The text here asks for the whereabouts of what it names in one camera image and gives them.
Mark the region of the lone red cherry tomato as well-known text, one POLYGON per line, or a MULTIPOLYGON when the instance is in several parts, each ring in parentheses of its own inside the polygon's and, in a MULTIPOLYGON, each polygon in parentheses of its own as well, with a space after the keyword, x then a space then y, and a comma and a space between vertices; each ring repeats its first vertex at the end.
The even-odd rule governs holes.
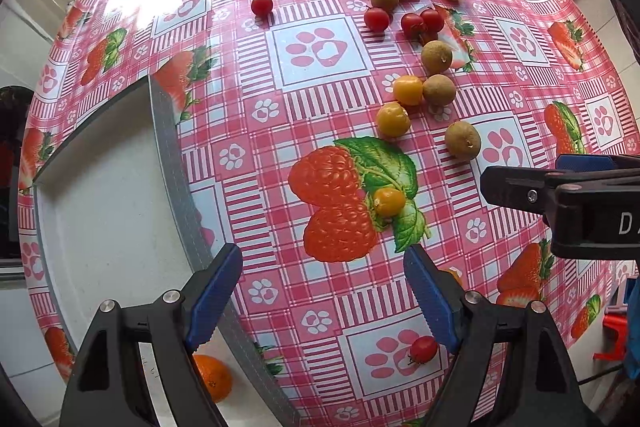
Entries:
POLYGON ((252 0, 250 9, 256 17, 266 18, 273 10, 272 0, 252 0))

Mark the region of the red plastic stool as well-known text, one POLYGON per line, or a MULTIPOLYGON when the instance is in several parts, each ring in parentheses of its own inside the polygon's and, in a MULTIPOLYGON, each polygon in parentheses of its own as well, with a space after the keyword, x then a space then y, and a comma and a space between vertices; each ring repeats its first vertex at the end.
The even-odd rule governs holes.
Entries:
POLYGON ((602 327, 605 338, 604 352, 594 352, 593 360, 621 362, 627 351, 628 323, 625 314, 607 313, 603 317, 602 327))

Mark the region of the red cherry tomato centre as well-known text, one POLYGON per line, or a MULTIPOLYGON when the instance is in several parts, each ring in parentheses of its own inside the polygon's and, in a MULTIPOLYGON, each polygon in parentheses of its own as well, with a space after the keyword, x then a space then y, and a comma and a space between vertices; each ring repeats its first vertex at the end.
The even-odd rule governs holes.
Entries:
POLYGON ((381 8, 369 8, 363 15, 364 24, 367 28, 378 34, 386 31, 390 26, 390 16, 381 8))

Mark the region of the grey rectangular tray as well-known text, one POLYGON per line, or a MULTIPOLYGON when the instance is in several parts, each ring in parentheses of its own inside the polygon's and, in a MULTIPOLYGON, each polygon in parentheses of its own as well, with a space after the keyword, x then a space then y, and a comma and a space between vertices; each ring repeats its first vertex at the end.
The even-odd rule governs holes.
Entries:
POLYGON ((183 172, 169 96, 143 78, 53 153, 34 186, 52 298, 76 355, 64 426, 296 426, 300 418, 230 300, 186 349, 181 291, 224 244, 207 244, 183 172), (193 355, 232 374, 213 403, 193 355))

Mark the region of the small yellow tomato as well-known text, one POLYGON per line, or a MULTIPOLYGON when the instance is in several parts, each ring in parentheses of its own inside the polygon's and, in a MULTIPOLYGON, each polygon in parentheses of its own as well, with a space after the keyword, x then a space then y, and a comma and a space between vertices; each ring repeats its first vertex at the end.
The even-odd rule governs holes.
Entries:
POLYGON ((378 188, 373 194, 373 208, 384 219, 393 218, 404 209, 407 199, 403 191, 392 186, 378 188))

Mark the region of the pink strawberry checkered tablecloth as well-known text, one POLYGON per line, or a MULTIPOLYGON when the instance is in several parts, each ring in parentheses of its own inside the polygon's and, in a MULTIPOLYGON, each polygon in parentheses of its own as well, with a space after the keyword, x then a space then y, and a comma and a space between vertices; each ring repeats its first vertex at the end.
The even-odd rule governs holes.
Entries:
POLYGON ((18 231, 30 300, 53 363, 75 353, 37 236, 34 186, 53 153, 106 102, 143 78, 170 98, 183 172, 207 244, 238 245, 231 306, 301 426, 399 426, 424 414, 445 378, 402 257, 419 243, 465 288, 511 300, 506 283, 539 265, 538 293, 579 376, 593 372, 602 321, 630 262, 550 254, 542 220, 480 194, 491 166, 544 168, 559 154, 637 153, 639 130, 618 70, 574 0, 400 0, 370 31, 370 0, 75 0, 44 63, 26 122, 18 231), (400 20, 435 9, 438 34, 408 39, 400 20), (450 104, 403 106, 411 126, 378 133, 400 76, 431 77, 425 43, 452 49, 450 104), (451 156, 446 129, 482 139, 451 156), (373 208, 403 191, 399 215, 373 208))

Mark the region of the red cherry tomato pair left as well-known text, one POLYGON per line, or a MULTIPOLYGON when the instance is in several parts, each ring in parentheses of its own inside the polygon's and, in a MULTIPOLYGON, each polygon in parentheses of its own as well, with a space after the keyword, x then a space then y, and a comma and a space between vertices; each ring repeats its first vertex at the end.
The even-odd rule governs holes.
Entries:
POLYGON ((400 27, 408 39, 417 39, 424 31, 424 21, 416 13, 406 13, 401 17, 400 27))

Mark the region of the yellow-brown tomato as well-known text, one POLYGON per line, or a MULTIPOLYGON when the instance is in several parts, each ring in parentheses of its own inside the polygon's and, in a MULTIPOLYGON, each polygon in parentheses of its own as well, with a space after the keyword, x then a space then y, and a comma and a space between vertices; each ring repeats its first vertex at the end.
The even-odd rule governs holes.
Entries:
POLYGON ((464 286, 461 278, 461 272, 456 267, 446 268, 445 272, 449 273, 461 287, 464 286))

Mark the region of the brown longan mid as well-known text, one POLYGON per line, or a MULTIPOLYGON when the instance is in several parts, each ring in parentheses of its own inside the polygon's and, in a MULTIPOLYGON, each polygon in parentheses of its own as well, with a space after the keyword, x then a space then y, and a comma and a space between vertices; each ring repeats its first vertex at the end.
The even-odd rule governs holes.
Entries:
POLYGON ((421 62, 430 75, 441 74, 451 66, 452 49, 440 40, 427 42, 421 51, 421 62))

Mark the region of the red cherry tomato pair right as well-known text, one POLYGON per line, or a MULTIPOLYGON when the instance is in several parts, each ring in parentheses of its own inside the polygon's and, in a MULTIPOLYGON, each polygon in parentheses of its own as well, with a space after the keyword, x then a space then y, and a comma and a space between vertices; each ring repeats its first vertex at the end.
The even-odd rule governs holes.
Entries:
POLYGON ((444 18, 435 9, 426 9, 420 13, 424 30, 429 34, 438 34, 445 26, 444 18))

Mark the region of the brown longan beside yellow tomato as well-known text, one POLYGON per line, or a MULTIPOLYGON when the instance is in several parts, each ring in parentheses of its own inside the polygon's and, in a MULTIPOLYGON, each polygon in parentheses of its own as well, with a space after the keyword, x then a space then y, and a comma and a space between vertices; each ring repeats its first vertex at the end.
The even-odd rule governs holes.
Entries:
POLYGON ((424 80, 422 91, 428 104, 445 106, 454 101, 457 87, 446 75, 436 74, 424 80))

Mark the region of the large orange mandarin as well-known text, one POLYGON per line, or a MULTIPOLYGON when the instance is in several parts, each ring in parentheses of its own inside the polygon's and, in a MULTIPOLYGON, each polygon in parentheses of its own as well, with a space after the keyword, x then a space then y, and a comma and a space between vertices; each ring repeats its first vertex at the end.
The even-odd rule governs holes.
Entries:
POLYGON ((224 401, 233 385, 232 374, 227 365, 210 355, 193 355, 201 379, 213 403, 224 401))

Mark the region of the yellow tomato beside longan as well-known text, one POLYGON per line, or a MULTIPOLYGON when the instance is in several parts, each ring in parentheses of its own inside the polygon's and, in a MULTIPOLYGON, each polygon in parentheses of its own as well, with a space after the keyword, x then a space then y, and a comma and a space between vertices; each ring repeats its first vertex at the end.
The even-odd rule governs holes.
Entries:
POLYGON ((423 81, 416 76, 400 76, 393 82, 393 96, 403 106, 419 106, 423 98, 423 81))

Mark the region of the red cherry tomato pair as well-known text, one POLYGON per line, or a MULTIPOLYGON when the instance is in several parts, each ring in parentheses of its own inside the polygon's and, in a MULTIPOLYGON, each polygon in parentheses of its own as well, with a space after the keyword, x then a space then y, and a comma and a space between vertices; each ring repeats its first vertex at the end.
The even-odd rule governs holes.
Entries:
POLYGON ((400 27, 408 39, 417 39, 424 31, 424 21, 416 13, 406 13, 401 17, 400 27))
POLYGON ((444 18, 435 9, 426 9, 420 13, 424 30, 429 34, 438 34, 445 26, 444 18))

